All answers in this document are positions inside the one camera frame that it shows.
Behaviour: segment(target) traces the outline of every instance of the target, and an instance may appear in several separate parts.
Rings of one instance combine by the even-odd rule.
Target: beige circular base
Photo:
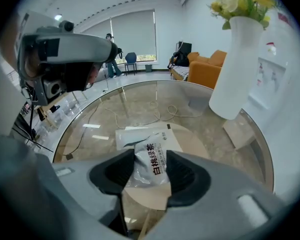
[[[184,153],[210,158],[203,143],[191,131],[175,123],[169,123],[169,125]],[[166,129],[167,123],[156,122],[147,127]],[[148,188],[126,187],[125,191],[137,203],[154,210],[165,210],[168,197],[171,196],[170,183]]]

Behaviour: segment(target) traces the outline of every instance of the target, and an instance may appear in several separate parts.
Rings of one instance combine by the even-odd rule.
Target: trash can
[[[145,72],[152,72],[152,65],[145,65]]]

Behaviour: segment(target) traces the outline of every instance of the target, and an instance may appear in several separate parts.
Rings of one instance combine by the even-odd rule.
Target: round glass table
[[[117,130],[168,125],[184,153],[233,166],[273,191],[272,159],[262,132],[244,110],[234,120],[216,115],[209,108],[212,92],[202,85],[174,80],[146,81],[113,90],[70,123],[53,162],[87,160],[114,152]],[[149,230],[164,215],[168,196],[169,188],[126,188],[122,202],[128,228],[141,230],[147,218]]]

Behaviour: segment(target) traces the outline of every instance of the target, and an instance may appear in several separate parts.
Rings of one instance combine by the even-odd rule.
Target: roller shade
[[[94,25],[82,32],[82,34],[92,35],[100,38],[106,38],[108,33],[111,33],[110,19]]]
[[[127,53],[136,55],[156,54],[154,11],[145,10],[124,14],[111,19],[113,39]]]

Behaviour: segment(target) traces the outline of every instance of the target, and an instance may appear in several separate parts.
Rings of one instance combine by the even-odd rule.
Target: sofa cushion
[[[193,62],[198,56],[199,56],[199,52],[197,51],[190,52],[187,56],[189,63]]]
[[[210,57],[208,63],[211,65],[222,67],[227,53],[222,50],[216,50]]]
[[[202,62],[202,63],[208,63],[209,61],[209,58],[206,58],[206,57],[202,57],[202,56],[198,56],[195,58],[194,60],[195,62]]]

